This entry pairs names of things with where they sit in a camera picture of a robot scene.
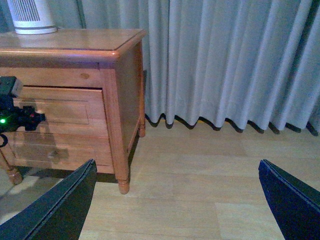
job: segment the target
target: curtain fold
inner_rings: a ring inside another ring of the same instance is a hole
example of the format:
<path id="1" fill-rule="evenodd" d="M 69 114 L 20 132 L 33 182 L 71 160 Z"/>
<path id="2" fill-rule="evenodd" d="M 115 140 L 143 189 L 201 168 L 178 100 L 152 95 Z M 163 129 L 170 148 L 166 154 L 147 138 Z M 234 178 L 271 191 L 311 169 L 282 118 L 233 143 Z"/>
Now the curtain fold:
<path id="1" fill-rule="evenodd" d="M 168 124 L 175 116 L 190 125 L 204 117 L 216 127 L 228 118 L 240 129 L 248 121 L 263 130 L 270 122 L 279 130 L 310 122 L 319 132 L 318 2 L 49 0 L 64 28 L 147 30 L 145 110 L 152 122 L 161 114 Z M 12 30 L 8 17 L 2 22 Z"/>

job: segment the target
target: floor plank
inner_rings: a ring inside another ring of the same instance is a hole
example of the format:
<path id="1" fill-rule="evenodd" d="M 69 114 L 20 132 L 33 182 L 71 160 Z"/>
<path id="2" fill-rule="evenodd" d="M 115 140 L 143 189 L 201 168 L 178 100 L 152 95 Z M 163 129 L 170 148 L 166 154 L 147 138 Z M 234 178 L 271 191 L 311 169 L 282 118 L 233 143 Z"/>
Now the floor plank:
<path id="1" fill-rule="evenodd" d="M 130 192 L 97 182 L 81 240 L 282 240 L 260 185 L 268 159 L 320 191 L 320 137 L 306 129 L 238 133 L 203 122 L 188 129 L 146 124 L 131 164 Z M 12 186 L 0 170 L 0 223 L 61 179 L 32 176 Z"/>

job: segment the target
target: nightstand leg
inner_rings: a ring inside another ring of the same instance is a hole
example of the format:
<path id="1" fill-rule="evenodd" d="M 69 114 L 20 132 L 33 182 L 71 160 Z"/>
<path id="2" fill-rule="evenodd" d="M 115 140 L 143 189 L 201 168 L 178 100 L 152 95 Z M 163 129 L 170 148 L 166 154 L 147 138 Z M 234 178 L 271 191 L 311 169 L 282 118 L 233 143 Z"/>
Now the nightstand leg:
<path id="1" fill-rule="evenodd" d="M 146 135 L 146 118 L 145 118 L 145 76 L 144 66 L 142 57 L 142 42 L 140 41 L 136 45 L 136 57 L 138 65 L 138 74 L 140 80 L 140 126 L 139 126 L 139 137 L 143 138 Z"/>
<path id="2" fill-rule="evenodd" d="M 22 182 L 21 173 L 15 167 L 13 167 L 11 170 L 7 170 L 6 172 L 7 172 L 8 176 L 9 176 L 10 182 L 13 185 L 18 185 L 18 184 L 20 184 Z"/>
<path id="3" fill-rule="evenodd" d="M 118 186 L 121 194 L 127 194 L 129 192 L 129 180 L 118 180 Z"/>

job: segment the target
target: wooden drawer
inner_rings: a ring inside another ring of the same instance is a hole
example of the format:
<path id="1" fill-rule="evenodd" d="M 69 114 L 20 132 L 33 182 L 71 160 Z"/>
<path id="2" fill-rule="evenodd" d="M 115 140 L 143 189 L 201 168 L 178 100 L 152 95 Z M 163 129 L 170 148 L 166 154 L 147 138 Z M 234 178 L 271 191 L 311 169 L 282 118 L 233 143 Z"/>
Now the wooden drawer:
<path id="1" fill-rule="evenodd" d="M 33 132 L 10 132 L 6 136 L 8 145 L 1 150 L 12 165 L 75 170 L 94 159 L 98 172 L 114 172 L 108 138 Z"/>
<path id="2" fill-rule="evenodd" d="M 24 86 L 14 105 L 45 113 L 36 133 L 108 137 L 102 90 Z"/>
<path id="3" fill-rule="evenodd" d="M 0 62 L 0 76 L 15 76 L 25 86 L 102 88 L 96 62 Z"/>

